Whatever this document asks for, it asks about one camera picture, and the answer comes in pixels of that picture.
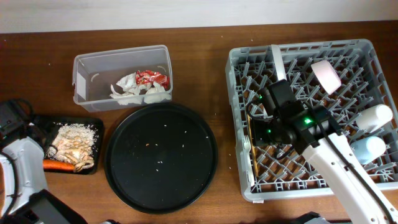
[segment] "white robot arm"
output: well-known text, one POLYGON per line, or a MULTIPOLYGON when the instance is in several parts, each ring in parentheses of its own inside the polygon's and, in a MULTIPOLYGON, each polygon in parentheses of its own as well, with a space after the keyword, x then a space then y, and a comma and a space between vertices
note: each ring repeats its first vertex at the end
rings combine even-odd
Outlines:
POLYGON ((318 147, 309 146, 304 150, 303 157, 326 180, 333 193, 338 197, 353 223, 389 223, 388 215, 398 220, 398 212, 382 194, 370 176, 363 169, 349 147, 344 135, 330 134, 329 139, 338 148, 347 161, 361 175, 373 192, 388 209, 385 214, 380 204, 368 189, 358 180, 346 164, 336 155, 326 138, 320 139, 318 147))
POLYGON ((43 170, 43 149, 30 137, 14 141, 2 152, 6 154, 0 154, 5 188, 4 206, 1 210, 3 216, 7 209, 7 213, 13 213, 25 205, 32 194, 47 190, 47 181, 43 170), (14 173, 7 155, 14 161, 17 174, 14 173), (17 195, 14 195, 15 178, 18 184, 17 195), (16 201, 11 205, 13 197, 16 197, 16 201))

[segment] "green light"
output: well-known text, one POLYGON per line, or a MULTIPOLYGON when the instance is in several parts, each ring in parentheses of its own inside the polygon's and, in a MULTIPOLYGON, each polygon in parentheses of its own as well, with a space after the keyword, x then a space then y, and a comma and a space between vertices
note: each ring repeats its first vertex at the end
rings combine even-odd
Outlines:
POLYGON ((311 123, 312 122, 312 120, 310 119, 310 118, 305 118, 304 119, 304 123, 305 124, 309 124, 309 123, 311 123))

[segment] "gray dish rack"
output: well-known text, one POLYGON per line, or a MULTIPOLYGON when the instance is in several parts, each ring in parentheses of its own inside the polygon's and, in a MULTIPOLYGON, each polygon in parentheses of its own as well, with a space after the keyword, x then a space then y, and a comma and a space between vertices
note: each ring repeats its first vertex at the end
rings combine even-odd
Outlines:
MULTIPOLYGON (((398 189, 398 133, 397 109, 392 100, 384 74, 372 43, 365 39, 313 42, 278 45, 285 72, 297 99, 311 105, 324 105, 345 130, 348 141, 368 136, 379 136, 387 144, 385 153, 364 166, 381 190, 398 189), (342 86, 328 95, 314 76, 311 64, 328 60, 339 75, 342 86), (366 134, 359 130, 355 120, 361 111, 384 103, 394 112, 394 119, 377 131, 366 134)), ((318 172, 296 152, 285 160, 277 161, 272 153, 281 153, 285 147, 256 148, 259 175, 254 175, 254 186, 249 182, 249 170, 253 170, 243 150, 243 139, 248 135, 245 106, 258 96, 260 88, 277 81, 270 46, 232 49, 225 68, 229 103, 232 107, 236 158, 242 196, 250 202, 280 198, 314 197, 331 195, 318 172)), ((251 113, 267 117, 260 105, 253 106, 251 113)))

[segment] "black device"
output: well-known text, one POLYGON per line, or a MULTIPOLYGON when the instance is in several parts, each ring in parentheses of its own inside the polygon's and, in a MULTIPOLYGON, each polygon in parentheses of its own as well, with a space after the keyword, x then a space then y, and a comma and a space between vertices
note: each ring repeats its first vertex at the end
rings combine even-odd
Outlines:
POLYGON ((61 202, 47 190, 32 194, 29 202, 18 209, 13 216, 6 218, 7 223, 87 223, 77 212, 61 202))
POLYGON ((312 114, 296 99, 286 80, 269 86, 267 90, 261 89, 258 94, 258 103, 271 105, 269 101, 272 100, 273 119, 252 119, 253 143, 257 146, 291 144, 301 154, 309 145, 318 146, 318 140, 323 138, 315 120, 321 122, 327 134, 341 134, 340 126, 324 106, 312 108, 315 112, 312 114))
POLYGON ((27 136, 43 146, 48 134, 34 125, 33 119, 34 111, 27 100, 14 99, 0 102, 0 146, 5 147, 27 136), (21 104, 29 108, 29 114, 21 104))

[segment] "black plate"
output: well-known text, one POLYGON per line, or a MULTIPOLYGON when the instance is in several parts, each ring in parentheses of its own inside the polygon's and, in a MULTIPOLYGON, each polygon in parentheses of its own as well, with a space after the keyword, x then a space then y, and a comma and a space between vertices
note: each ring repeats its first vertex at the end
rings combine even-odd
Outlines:
POLYGON ((47 140, 44 143, 44 159, 49 159, 47 157, 47 151, 50 144, 57 137, 58 130, 65 124, 84 124, 90 125, 90 129, 95 131, 95 136, 97 140, 92 146, 94 166, 89 169, 83 169, 78 173, 73 173, 72 171, 64 170, 45 170, 46 172, 60 172, 67 174, 94 174, 97 171, 98 159, 100 158, 100 150, 102 145, 102 140, 104 136, 104 124, 102 120, 98 118, 76 118, 76 117, 66 117, 66 116, 42 116, 37 115, 34 118, 34 124, 46 132, 47 140))
POLYGON ((116 128, 105 174, 115 194, 132 208, 170 213, 204 193, 217 158, 215 137, 199 115, 180 105, 157 104, 136 111, 116 128))

